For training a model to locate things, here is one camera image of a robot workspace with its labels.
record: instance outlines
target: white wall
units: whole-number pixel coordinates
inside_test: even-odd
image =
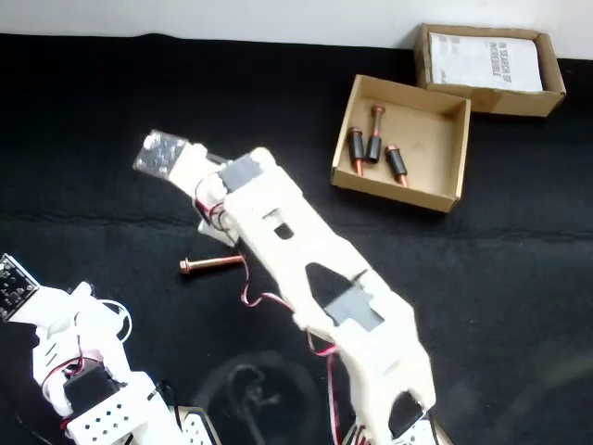
[[[0,32],[138,35],[409,48],[420,22],[550,32],[593,58],[593,0],[0,0]]]

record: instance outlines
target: black cylinder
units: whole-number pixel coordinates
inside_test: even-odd
[[[395,146],[387,146],[385,148],[385,157],[387,158],[387,162],[391,166],[391,170],[396,177],[402,174],[408,174],[408,170],[406,170],[406,164],[404,164],[404,159],[401,157],[401,153],[399,153],[399,148]]]
[[[364,159],[364,145],[362,143],[362,131],[358,128],[348,130],[348,148],[351,159]]]
[[[379,162],[381,157],[381,136],[371,136],[367,145],[367,161],[371,164]]]

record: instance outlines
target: white paper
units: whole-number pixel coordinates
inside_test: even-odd
[[[430,33],[434,83],[542,91],[532,40]]]

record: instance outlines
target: white bracket with holes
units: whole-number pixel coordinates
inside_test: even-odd
[[[198,413],[189,413],[185,417],[183,435],[187,445],[216,445],[210,438],[204,418]]]
[[[155,384],[145,373],[132,373],[125,388],[68,424],[77,445],[112,445],[133,434],[138,445],[184,445],[186,442]]]

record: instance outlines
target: white plastic part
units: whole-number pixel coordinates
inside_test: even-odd
[[[70,422],[68,432],[78,445],[111,445],[130,434],[138,445],[186,443],[145,373],[132,373],[125,388]]]
[[[397,396],[409,391],[425,413],[435,404],[430,360],[418,339],[413,308],[334,233],[268,150],[259,147],[250,156],[262,174],[226,196],[219,186],[208,188],[214,180],[194,178],[200,196],[208,205],[222,203],[228,232],[239,234],[276,280],[282,299],[294,310],[296,325],[335,343],[350,377],[357,422],[366,426],[365,437],[373,445],[390,445],[388,422]],[[186,169],[200,170],[197,165]],[[181,183],[189,180],[177,181],[183,189]],[[275,233],[281,223],[293,233],[289,239]],[[213,235],[211,231],[210,226],[203,232]],[[371,295],[370,306],[384,321],[371,331],[352,318],[335,326],[311,293],[305,268],[312,262],[356,281]]]
[[[42,315],[43,306],[51,303],[56,303],[61,312],[54,313],[48,306]],[[41,286],[16,315],[21,321],[41,323],[35,331],[39,344],[32,351],[33,378],[59,415],[69,416],[72,409],[64,393],[67,378],[63,371],[54,370],[73,359],[78,362],[81,351],[83,357],[102,362],[115,380],[127,382],[130,366],[117,337],[122,319],[93,297],[87,283],[80,283],[71,294]]]
[[[430,422],[421,419],[416,422],[401,438],[396,439],[391,445],[439,445],[435,443]]]
[[[189,413],[183,421],[183,436],[187,445],[216,445],[200,414]]]

